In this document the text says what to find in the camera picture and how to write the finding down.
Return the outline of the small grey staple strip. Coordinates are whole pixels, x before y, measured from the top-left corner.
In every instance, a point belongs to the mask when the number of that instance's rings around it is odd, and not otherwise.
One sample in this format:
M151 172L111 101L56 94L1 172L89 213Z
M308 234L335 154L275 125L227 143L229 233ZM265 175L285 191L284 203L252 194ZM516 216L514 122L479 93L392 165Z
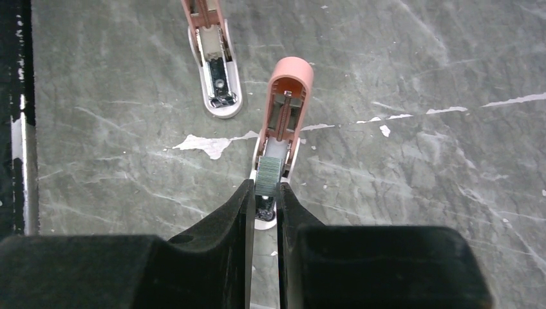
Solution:
M283 161L271 156L260 156L256 172L255 193L258 196L273 197L281 179Z

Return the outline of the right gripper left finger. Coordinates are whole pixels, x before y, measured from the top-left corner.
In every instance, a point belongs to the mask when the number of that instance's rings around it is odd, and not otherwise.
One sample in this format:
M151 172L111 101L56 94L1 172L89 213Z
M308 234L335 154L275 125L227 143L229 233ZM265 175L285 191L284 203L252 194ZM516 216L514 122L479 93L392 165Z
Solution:
M248 308L254 183L171 239L11 236L2 308Z

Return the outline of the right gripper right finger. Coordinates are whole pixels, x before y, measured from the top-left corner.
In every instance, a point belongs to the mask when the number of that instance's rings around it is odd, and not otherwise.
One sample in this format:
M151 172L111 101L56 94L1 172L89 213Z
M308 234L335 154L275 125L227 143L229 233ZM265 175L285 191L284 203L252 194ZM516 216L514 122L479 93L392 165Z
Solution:
M431 225L326 225L276 189L282 308L492 308L471 247Z

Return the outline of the pink stapler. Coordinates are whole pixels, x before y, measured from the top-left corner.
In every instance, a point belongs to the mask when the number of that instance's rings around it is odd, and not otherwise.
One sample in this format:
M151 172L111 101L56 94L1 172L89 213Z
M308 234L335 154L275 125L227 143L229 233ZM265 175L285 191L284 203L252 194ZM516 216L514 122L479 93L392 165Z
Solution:
M310 105L313 80L313 68L306 60L285 57L277 62L268 82L263 124L254 147L250 172L254 192L260 156L282 159L283 171L278 184L290 181L301 142L299 134ZM271 229L277 223L276 192L273 197L255 195L254 228Z
M241 82L221 4L183 0L187 33L198 66L203 104L216 118L232 118L243 105Z

